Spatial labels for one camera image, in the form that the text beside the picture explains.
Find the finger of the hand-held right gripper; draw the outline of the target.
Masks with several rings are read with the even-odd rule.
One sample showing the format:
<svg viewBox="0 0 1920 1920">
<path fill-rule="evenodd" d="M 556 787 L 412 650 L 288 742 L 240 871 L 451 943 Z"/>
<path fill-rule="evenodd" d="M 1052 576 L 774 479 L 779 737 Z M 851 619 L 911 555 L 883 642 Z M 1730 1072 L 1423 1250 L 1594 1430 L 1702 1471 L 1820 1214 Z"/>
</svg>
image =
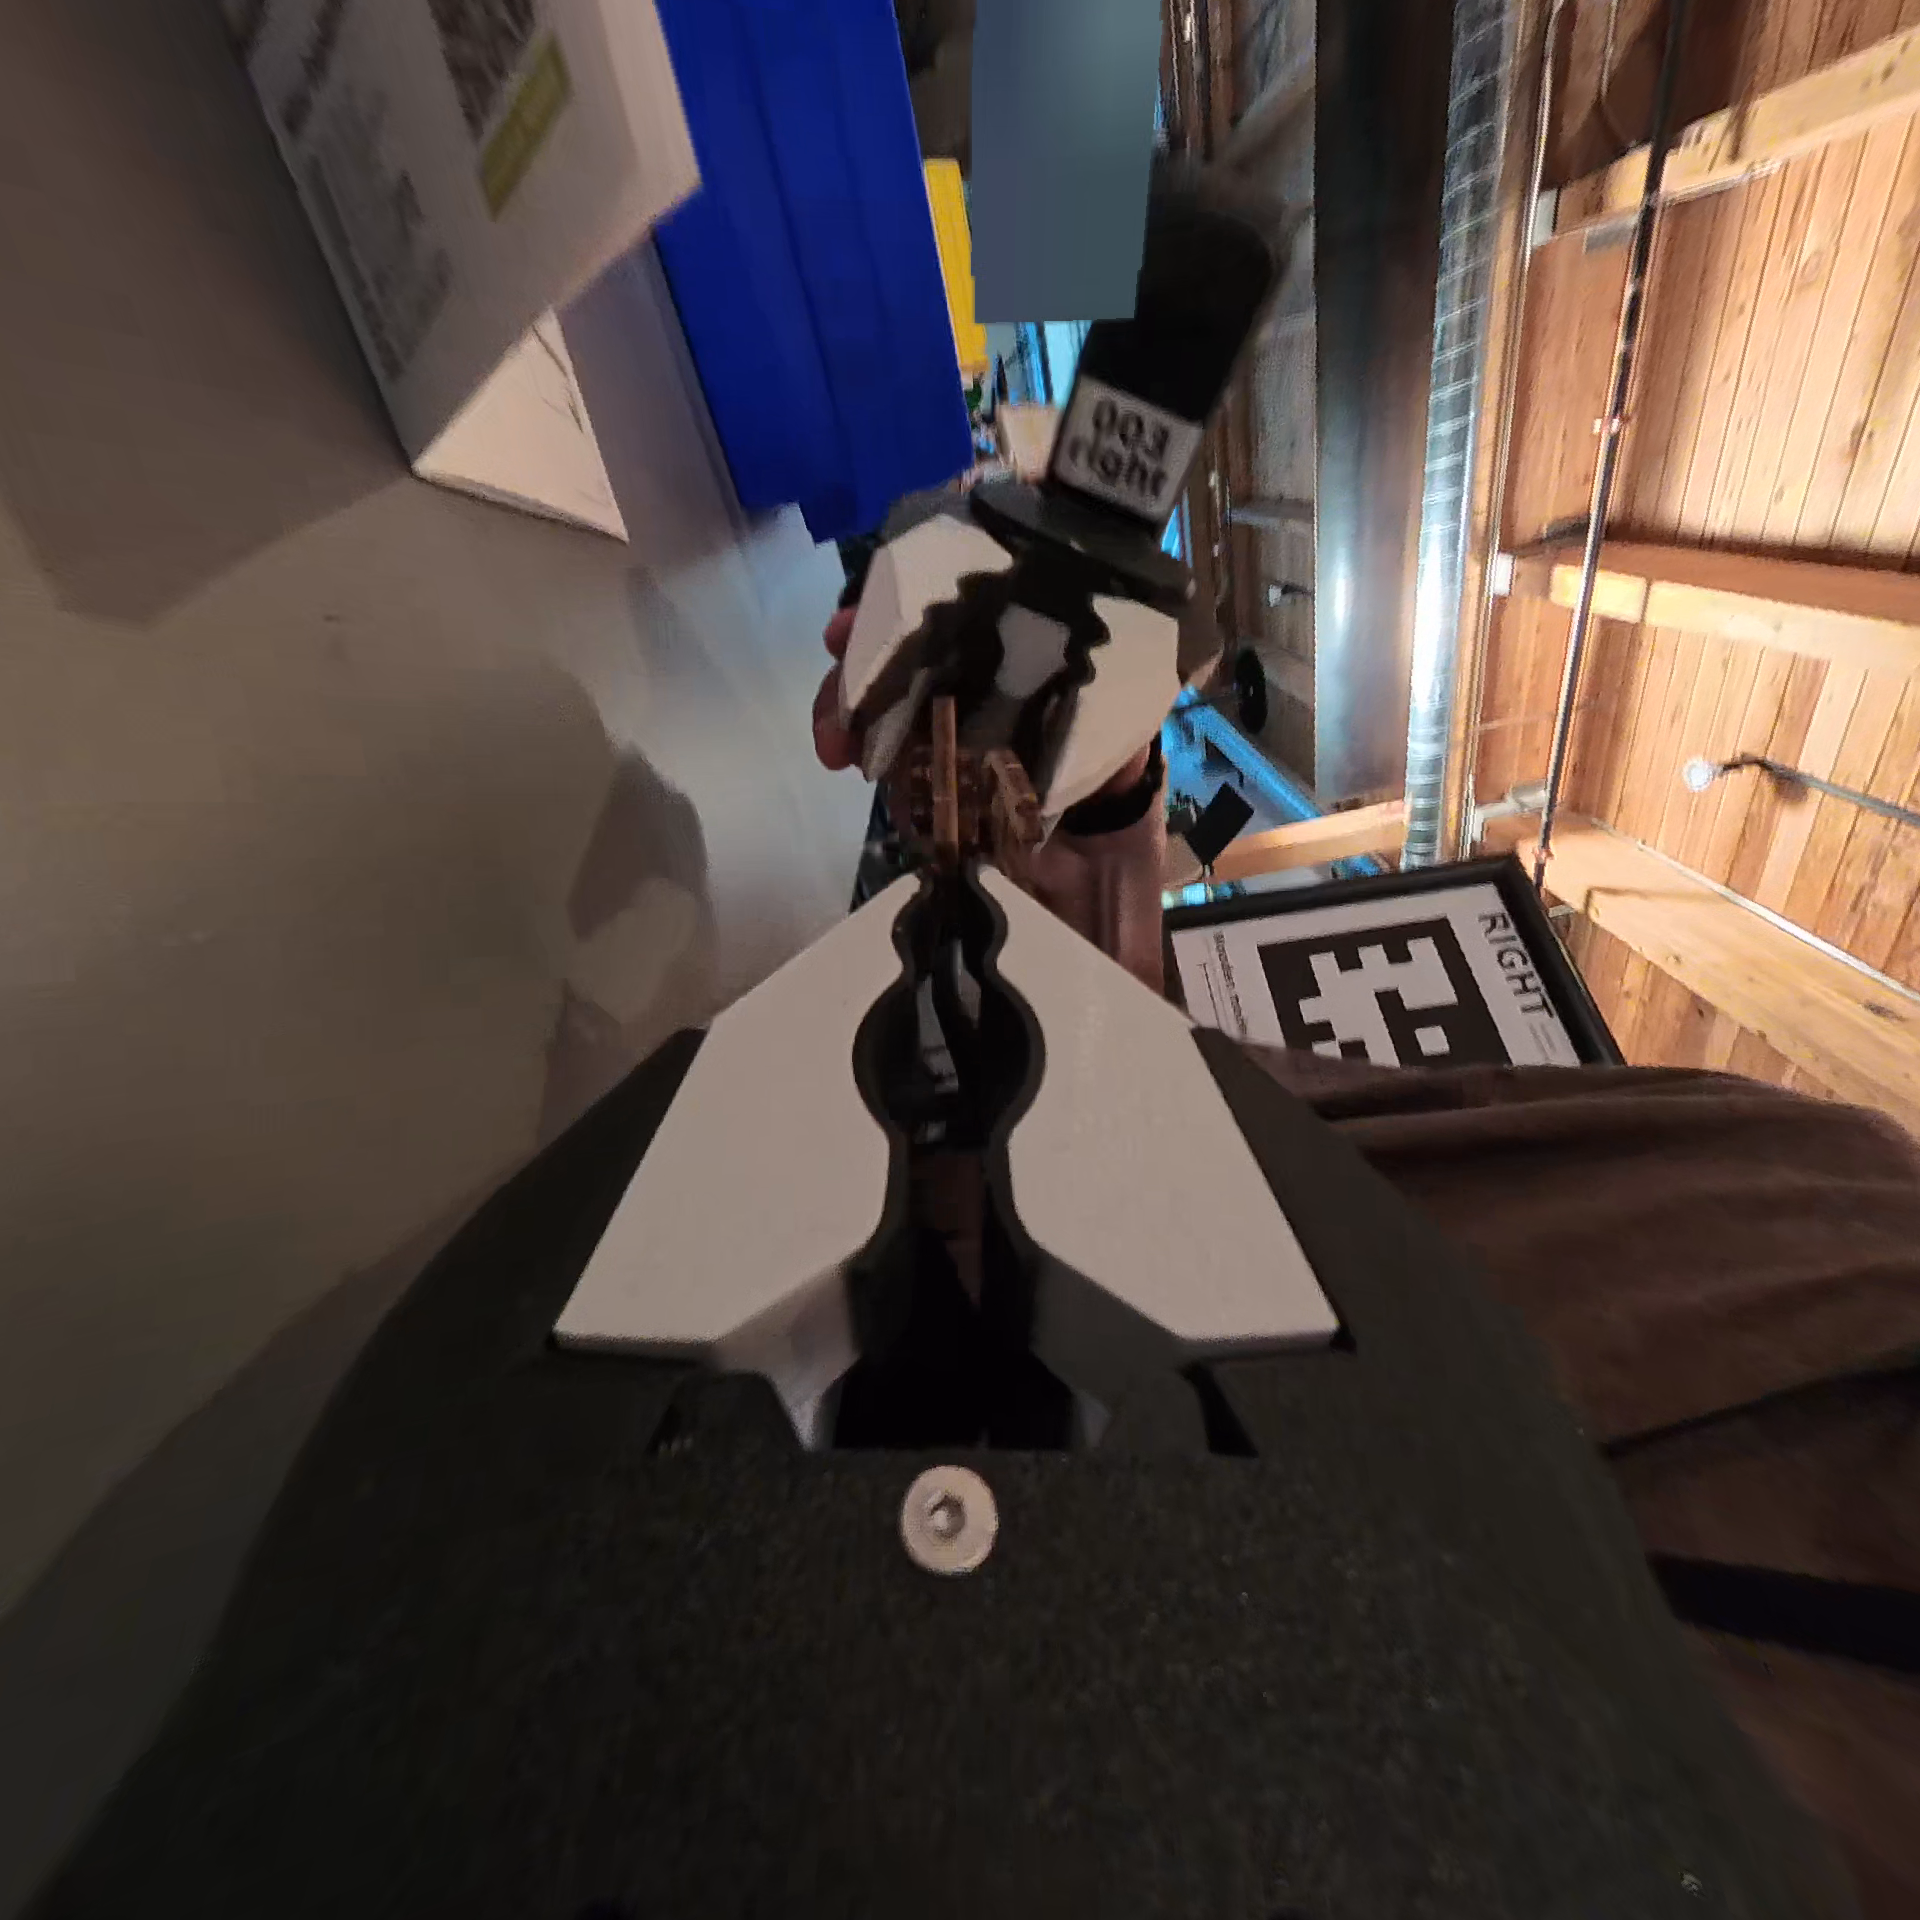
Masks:
<svg viewBox="0 0 1920 1920">
<path fill-rule="evenodd" d="M 997 696 L 1035 785 L 1043 826 L 1095 802 L 1154 742 L 1183 691 L 1178 619 L 1123 597 L 1095 597 L 1088 619 L 1095 621 L 1088 642 L 1029 608 L 999 619 Z"/>
<path fill-rule="evenodd" d="M 997 544 L 970 515 L 926 515 L 872 546 L 851 647 L 843 658 L 843 721 L 856 737 L 861 771 L 893 771 L 933 691 L 933 667 L 948 642 L 933 634 L 933 609 L 955 608 L 970 576 L 1004 576 L 1014 546 Z"/>
</svg>

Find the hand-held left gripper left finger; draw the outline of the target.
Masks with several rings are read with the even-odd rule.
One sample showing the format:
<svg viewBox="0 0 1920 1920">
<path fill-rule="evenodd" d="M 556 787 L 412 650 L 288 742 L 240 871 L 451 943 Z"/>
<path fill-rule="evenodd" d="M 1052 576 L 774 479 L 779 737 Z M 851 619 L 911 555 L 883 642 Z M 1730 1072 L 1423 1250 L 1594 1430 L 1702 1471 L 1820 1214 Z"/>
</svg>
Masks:
<svg viewBox="0 0 1920 1920">
<path fill-rule="evenodd" d="M 914 898 L 914 873 L 893 881 L 707 1021 L 556 1320 L 562 1350 L 754 1379 L 851 1374 L 846 1280 L 893 1187 L 851 1054 L 903 985 L 896 922 Z"/>
</svg>

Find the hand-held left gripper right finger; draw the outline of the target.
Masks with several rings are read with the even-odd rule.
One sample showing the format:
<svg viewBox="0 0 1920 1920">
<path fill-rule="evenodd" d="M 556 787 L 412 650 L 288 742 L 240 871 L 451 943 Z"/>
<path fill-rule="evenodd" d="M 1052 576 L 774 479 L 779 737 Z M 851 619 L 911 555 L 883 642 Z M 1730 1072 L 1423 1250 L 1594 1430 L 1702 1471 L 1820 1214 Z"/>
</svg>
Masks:
<svg viewBox="0 0 1920 1920">
<path fill-rule="evenodd" d="M 1194 1021 L 984 871 L 990 977 L 1035 1021 L 1043 1081 L 1004 1130 L 1052 1374 L 1183 1374 L 1323 1352 L 1338 1310 L 1277 1199 Z"/>
</svg>

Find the wooden model part with ring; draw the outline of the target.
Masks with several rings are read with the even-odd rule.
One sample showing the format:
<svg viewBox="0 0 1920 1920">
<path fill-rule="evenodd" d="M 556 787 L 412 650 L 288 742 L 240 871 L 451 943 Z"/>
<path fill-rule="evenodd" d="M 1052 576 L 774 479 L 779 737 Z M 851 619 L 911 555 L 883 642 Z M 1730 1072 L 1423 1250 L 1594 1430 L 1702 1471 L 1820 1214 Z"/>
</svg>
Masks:
<svg viewBox="0 0 1920 1920">
<path fill-rule="evenodd" d="M 933 864 L 933 795 L 926 795 L 926 746 L 911 746 L 885 778 L 883 802 L 914 871 Z M 1035 858 L 1044 842 L 1044 816 L 1035 785 L 1014 746 L 970 755 L 958 746 L 958 871 L 997 871 L 1015 889 L 1035 898 Z"/>
</svg>

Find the person's right forearm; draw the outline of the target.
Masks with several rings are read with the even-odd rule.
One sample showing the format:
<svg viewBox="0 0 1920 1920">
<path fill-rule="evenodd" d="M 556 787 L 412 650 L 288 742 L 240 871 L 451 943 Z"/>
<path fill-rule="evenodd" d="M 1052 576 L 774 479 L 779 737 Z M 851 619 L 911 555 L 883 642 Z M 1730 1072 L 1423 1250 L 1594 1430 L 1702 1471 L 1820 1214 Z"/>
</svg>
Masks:
<svg viewBox="0 0 1920 1920">
<path fill-rule="evenodd" d="M 1043 903 L 1158 997 L 1158 816 Z M 1588 1440 L 1914 1374 L 1914 1138 L 1724 1071 L 1365 1071 L 1202 1041 L 1354 1366 L 1564 1393 Z"/>
</svg>

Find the person's right hand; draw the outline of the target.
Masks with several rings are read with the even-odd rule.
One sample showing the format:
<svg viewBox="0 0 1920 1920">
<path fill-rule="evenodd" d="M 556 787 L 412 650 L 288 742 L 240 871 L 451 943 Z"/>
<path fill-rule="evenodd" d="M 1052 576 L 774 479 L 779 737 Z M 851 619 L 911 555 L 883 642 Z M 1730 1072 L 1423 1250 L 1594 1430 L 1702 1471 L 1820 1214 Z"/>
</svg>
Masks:
<svg viewBox="0 0 1920 1920">
<path fill-rule="evenodd" d="M 810 746 L 830 771 L 851 771 L 861 762 L 861 734 L 846 707 L 846 647 L 851 647 L 851 621 L 856 621 L 856 608 L 843 608 L 830 621 L 826 621 L 826 650 L 830 650 L 830 674 L 810 696 Z"/>
</svg>

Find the black wristband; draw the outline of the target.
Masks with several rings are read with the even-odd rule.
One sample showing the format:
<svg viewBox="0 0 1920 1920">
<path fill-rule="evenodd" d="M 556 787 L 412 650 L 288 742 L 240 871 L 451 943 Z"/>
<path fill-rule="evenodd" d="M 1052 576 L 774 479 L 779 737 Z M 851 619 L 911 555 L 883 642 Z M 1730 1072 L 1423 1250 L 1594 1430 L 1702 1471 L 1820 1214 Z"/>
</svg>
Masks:
<svg viewBox="0 0 1920 1920">
<path fill-rule="evenodd" d="M 1164 755 L 1158 737 L 1151 737 L 1151 746 L 1124 771 L 1117 771 L 1095 795 L 1076 802 L 1056 816 L 1056 832 L 1124 832 L 1164 808 L 1158 795 L 1164 795 Z"/>
</svg>

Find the dark metal beam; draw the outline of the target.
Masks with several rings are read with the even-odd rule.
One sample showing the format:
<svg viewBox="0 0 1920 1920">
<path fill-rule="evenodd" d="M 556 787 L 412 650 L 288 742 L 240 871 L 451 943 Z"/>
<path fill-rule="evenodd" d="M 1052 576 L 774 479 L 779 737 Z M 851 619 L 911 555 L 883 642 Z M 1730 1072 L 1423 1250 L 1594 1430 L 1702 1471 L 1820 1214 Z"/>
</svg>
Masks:
<svg viewBox="0 0 1920 1920">
<path fill-rule="evenodd" d="M 1315 802 L 1406 787 L 1448 0 L 1315 8 Z"/>
</svg>

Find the yellow plastic bin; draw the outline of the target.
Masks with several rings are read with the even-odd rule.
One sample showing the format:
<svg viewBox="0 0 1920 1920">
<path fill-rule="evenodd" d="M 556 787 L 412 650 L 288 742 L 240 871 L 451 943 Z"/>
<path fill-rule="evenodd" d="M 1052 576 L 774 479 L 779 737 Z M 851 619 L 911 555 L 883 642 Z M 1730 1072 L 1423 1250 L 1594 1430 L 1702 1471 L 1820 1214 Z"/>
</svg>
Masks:
<svg viewBox="0 0 1920 1920">
<path fill-rule="evenodd" d="M 958 368 L 958 382 L 970 390 L 997 371 L 997 354 L 980 319 L 970 211 L 964 211 L 958 161 L 948 157 L 926 161 L 926 205 L 933 205 L 935 269 L 946 269 L 946 297 L 948 297 L 955 368 Z"/>
</svg>

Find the black framed marker sign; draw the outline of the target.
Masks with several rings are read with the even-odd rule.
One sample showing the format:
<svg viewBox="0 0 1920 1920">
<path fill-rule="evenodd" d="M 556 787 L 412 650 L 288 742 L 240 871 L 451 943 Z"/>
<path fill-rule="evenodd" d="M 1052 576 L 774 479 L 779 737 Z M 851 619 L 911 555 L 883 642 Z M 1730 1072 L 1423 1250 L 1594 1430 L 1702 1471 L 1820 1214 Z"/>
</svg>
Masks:
<svg viewBox="0 0 1920 1920">
<path fill-rule="evenodd" d="M 1202 1031 L 1324 1062 L 1626 1062 L 1511 850 L 1164 911 L 1164 987 Z"/>
</svg>

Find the blue plastic bin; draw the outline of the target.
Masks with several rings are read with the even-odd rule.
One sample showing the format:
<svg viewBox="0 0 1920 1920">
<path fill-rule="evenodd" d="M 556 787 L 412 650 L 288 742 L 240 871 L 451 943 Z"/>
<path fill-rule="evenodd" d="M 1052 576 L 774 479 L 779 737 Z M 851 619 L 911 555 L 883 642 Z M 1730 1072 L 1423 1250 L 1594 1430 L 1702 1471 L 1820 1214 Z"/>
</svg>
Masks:
<svg viewBox="0 0 1920 1920">
<path fill-rule="evenodd" d="M 655 225 L 733 491 L 869 538 L 970 470 L 926 161 L 885 0 L 655 8 L 699 195 Z"/>
</svg>

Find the metal conduit pipe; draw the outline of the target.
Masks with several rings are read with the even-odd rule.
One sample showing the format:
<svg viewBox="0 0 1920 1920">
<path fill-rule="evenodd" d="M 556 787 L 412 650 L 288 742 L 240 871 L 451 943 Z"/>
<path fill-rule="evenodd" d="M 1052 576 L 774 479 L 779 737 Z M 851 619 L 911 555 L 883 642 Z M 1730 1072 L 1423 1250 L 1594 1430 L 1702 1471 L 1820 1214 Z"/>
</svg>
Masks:
<svg viewBox="0 0 1920 1920">
<path fill-rule="evenodd" d="M 1680 89 L 1680 61 L 1688 61 L 1688 32 L 1692 32 L 1692 0 L 1676 0 L 1668 32 L 1663 32 L 1663 67 L 1653 89 L 1653 137 L 1648 137 L 1648 173 L 1640 173 L 1637 229 L 1628 229 L 1605 410 L 1594 429 L 1594 491 L 1588 491 L 1588 527 L 1581 527 L 1576 590 L 1573 590 L 1564 667 L 1558 667 L 1558 696 L 1552 696 L 1552 726 L 1551 726 L 1551 785 L 1543 785 L 1538 846 L 1530 846 L 1538 898 L 1551 898 L 1551 850 L 1552 850 L 1552 816 L 1558 816 L 1558 787 L 1564 787 L 1564 762 L 1573 762 L 1573 707 L 1576 707 L 1588 621 L 1594 621 L 1594 573 L 1598 573 L 1610 491 L 1618 491 L 1626 410 L 1628 410 L 1637 349 L 1640 349 L 1640 319 L 1648 319 L 1648 269 L 1653 269 L 1653 237 L 1658 237 L 1658 205 L 1663 205 L 1663 173 L 1676 150 L 1676 89 Z"/>
</svg>

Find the white instruction booklet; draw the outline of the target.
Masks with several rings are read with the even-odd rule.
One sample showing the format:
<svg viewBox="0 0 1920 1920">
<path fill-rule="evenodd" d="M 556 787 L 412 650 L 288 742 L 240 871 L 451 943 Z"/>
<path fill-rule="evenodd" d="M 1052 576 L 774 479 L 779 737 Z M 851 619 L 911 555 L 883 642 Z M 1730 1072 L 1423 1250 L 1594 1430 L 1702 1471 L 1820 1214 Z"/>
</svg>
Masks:
<svg viewBox="0 0 1920 1920">
<path fill-rule="evenodd" d="M 564 304 L 699 190 L 653 0 L 222 8 L 404 470 L 631 544 Z"/>
</svg>

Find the silver ventilation duct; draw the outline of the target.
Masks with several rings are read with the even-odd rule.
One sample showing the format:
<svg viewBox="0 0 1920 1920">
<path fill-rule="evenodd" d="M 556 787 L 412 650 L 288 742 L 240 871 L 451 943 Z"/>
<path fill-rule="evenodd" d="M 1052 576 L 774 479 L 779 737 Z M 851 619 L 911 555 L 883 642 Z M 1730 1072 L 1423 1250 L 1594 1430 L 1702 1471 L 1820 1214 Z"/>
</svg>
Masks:
<svg viewBox="0 0 1920 1920">
<path fill-rule="evenodd" d="M 1502 190 L 1502 121 L 1514 27 L 1502 0 L 1452 8 L 1452 89 L 1443 173 L 1443 263 L 1423 437 L 1423 527 L 1414 600 L 1414 707 L 1406 707 L 1406 871 L 1452 864 L 1448 771 L 1464 686 L 1464 600 L 1477 527 L 1478 377 L 1493 337 L 1493 259 Z"/>
</svg>

